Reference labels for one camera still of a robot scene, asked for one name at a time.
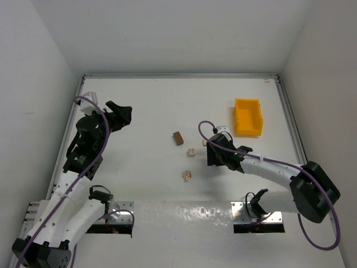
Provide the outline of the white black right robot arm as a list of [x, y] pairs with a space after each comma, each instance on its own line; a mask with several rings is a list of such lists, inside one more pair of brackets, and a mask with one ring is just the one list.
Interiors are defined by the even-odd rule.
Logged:
[[299, 213], [313, 223], [321, 223], [335, 204], [340, 192], [322, 167], [309, 161], [305, 165], [290, 167], [250, 157], [250, 147], [234, 147], [226, 134], [218, 133], [207, 143], [209, 166], [226, 166], [242, 174], [256, 175], [287, 189], [278, 194], [261, 189], [248, 205], [251, 217], [262, 218], [270, 212]]

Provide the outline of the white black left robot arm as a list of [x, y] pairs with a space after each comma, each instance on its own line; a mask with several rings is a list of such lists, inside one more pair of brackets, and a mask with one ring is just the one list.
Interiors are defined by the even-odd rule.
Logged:
[[76, 245], [95, 223], [107, 216], [111, 193], [93, 191], [91, 182], [103, 161], [111, 133], [132, 120], [132, 107], [106, 102], [107, 109], [86, 97], [75, 98], [84, 116], [66, 152], [63, 172], [42, 214], [12, 252], [16, 267], [70, 267]]

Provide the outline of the beige cube with windows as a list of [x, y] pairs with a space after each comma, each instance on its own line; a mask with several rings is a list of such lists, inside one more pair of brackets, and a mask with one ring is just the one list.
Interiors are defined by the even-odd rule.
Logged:
[[196, 156], [196, 150], [194, 148], [189, 148], [187, 150], [187, 156], [188, 157], [195, 157]]

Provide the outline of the yellow plastic bin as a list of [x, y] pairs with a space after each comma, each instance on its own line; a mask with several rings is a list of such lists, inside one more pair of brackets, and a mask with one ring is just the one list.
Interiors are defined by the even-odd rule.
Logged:
[[258, 137], [262, 134], [263, 116], [258, 99], [236, 99], [233, 115], [237, 136]]

